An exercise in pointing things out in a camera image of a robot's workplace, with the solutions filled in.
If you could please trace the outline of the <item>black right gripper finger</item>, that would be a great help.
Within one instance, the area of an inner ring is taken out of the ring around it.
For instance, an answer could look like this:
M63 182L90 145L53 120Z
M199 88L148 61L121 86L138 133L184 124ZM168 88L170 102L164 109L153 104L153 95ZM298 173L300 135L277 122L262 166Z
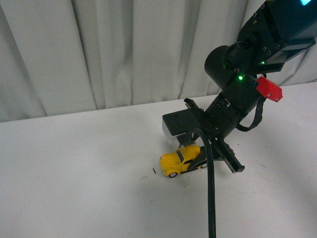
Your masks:
M191 167L206 167L207 166L207 156L205 147L200 147L200 152L198 156L192 161Z

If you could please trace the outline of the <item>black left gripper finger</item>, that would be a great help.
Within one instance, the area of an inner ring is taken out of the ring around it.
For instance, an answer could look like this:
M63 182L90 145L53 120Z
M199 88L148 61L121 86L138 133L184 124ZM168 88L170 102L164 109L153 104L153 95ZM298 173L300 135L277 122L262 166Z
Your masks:
M193 133L185 133L178 136L179 147L185 148L189 145L196 145Z

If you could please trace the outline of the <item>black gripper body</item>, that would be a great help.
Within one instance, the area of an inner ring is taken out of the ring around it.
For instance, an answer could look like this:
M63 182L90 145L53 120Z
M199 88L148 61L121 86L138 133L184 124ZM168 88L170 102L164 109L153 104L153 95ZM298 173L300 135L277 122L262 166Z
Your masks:
M224 141L241 121L242 114L224 98L216 98L207 110L200 109L194 100L185 99L186 106L193 110L210 141L214 161L224 161L233 173L242 172L244 166L235 157L235 153Z

